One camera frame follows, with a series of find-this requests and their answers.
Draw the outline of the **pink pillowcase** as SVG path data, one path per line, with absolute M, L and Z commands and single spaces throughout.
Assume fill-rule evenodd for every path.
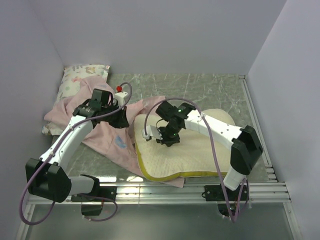
M 47 123 L 42 128 L 43 134 L 59 136 L 69 123 L 75 108 L 91 98 L 93 89 L 114 91 L 100 76 L 83 78 L 78 85 L 76 92 L 61 98 L 45 115 Z M 98 124 L 71 157 L 66 173 L 70 177 L 85 174 L 98 178 L 116 177 L 123 181 L 133 176 L 142 177 L 134 147 L 134 119 L 140 114 L 146 114 L 152 106 L 164 99 L 163 95 L 152 96 L 128 104 L 128 128 L 116 129 L 107 122 Z

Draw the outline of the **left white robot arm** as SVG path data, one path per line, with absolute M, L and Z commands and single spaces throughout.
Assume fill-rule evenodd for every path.
M 56 203 L 80 194 L 96 201 L 101 195 L 99 179 L 85 174 L 69 177 L 66 168 L 78 146 L 98 124 L 105 122 L 115 129 L 129 127 L 126 105 L 131 95 L 121 87 L 117 93 L 95 88 L 91 98 L 74 109 L 67 127 L 54 144 L 40 158 L 27 161 L 24 192 Z

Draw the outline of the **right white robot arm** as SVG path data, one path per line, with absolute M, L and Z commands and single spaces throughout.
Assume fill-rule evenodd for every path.
M 155 112 L 167 122 L 158 130 L 158 143 L 167 147 L 179 143 L 179 132 L 185 129 L 211 137 L 230 150 L 230 167 L 220 187 L 220 194 L 226 200 L 233 199 L 238 194 L 238 186 L 264 152 L 256 130 L 250 125 L 238 127 L 222 122 L 185 102 L 176 107 L 165 100 Z

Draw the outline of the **white patterned pillow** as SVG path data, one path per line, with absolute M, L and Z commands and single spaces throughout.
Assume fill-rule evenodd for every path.
M 45 116 L 44 135 L 60 135 L 75 108 L 91 98 L 93 88 L 114 92 L 107 83 L 109 66 L 104 64 L 81 64 L 64 68 L 52 111 Z

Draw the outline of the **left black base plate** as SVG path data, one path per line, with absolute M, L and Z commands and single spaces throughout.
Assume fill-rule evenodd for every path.
M 82 193 L 71 196 L 71 202 L 109 202 L 115 201 L 116 186 L 100 186 L 96 193 Z

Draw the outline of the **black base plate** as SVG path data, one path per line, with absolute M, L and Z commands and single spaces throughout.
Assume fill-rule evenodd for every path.
M 71 196 L 71 202 L 109 202 L 115 201 L 116 186 L 100 186 L 96 193 L 82 193 Z
M 226 188 L 226 194 L 229 201 L 237 201 L 242 185 L 234 191 Z M 204 192 L 201 196 L 207 202 L 222 202 L 225 201 L 224 193 L 221 185 L 205 185 Z M 246 201 L 249 199 L 249 191 L 246 185 L 243 186 L 240 196 L 240 201 Z

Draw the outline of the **aluminium mounting rail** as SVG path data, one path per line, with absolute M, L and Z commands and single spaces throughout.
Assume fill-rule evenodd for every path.
M 205 186 L 208 183 L 186 183 L 178 188 L 162 183 L 108 184 L 116 187 L 117 204 L 207 204 Z M 291 197 L 283 182 L 251 182 L 249 184 L 250 203 L 290 203 Z

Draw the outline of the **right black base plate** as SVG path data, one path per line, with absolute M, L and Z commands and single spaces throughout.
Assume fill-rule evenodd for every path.
M 226 194 L 229 201 L 237 201 L 242 185 L 234 191 L 226 188 Z M 221 185 L 205 185 L 204 192 L 201 196 L 207 202 L 222 202 L 225 201 L 224 193 Z M 246 201 L 249 199 L 249 191 L 246 185 L 243 186 L 240 196 L 240 201 Z

